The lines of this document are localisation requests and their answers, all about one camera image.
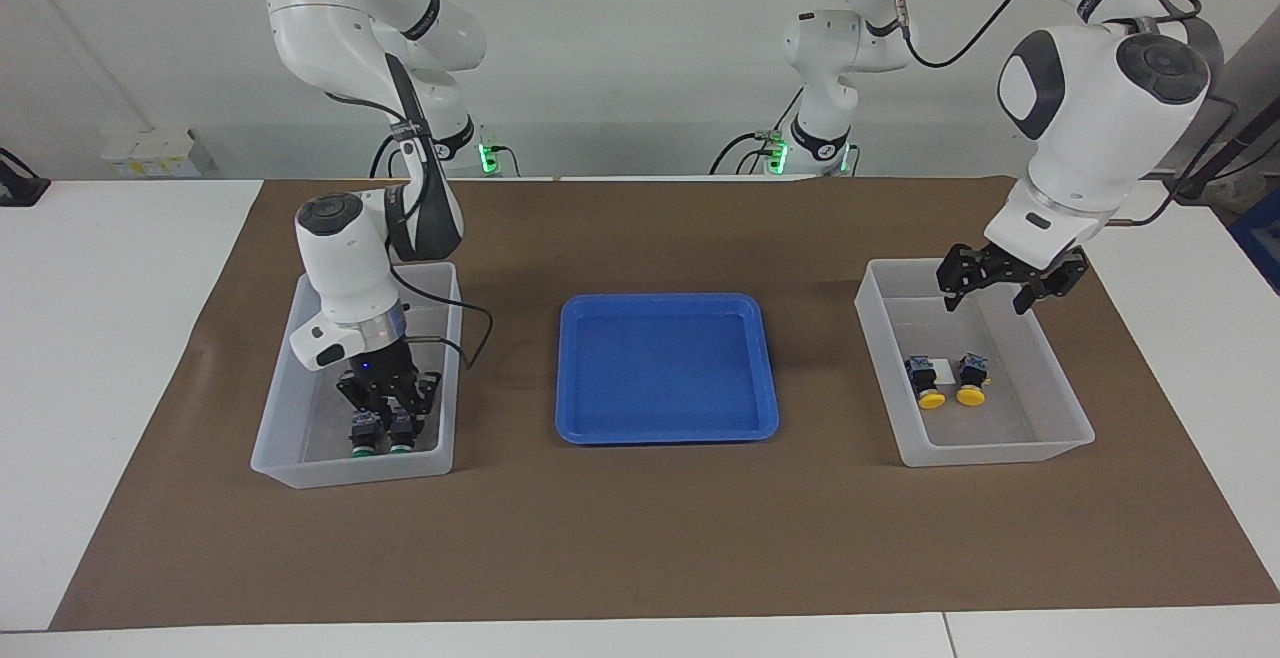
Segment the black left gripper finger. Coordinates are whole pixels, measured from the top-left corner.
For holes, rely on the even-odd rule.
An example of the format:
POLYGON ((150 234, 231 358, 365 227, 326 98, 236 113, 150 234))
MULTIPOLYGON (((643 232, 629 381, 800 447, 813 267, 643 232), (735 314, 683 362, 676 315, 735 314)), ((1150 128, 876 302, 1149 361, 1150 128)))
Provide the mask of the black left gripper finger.
POLYGON ((1084 251, 1068 251, 1044 271, 1032 270, 1020 280, 1021 289, 1014 298, 1016 315, 1028 314, 1034 303, 1050 297, 1065 297, 1089 271, 1084 251))
POLYGON ((936 279, 947 312, 955 312, 966 294, 984 288, 984 261, 986 252, 970 245, 952 245, 942 259, 936 279))

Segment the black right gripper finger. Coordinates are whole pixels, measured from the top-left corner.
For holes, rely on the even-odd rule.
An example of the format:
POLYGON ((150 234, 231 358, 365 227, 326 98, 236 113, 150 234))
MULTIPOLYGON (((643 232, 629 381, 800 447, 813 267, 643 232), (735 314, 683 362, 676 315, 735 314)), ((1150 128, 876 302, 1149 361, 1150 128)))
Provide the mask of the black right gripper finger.
POLYGON ((381 419, 387 412, 385 397, 375 383, 357 374, 342 374, 337 383, 338 392, 348 399, 360 415, 369 413, 381 419))
POLYGON ((406 371, 398 375, 399 408, 412 419, 426 419, 435 408, 442 374, 406 371))

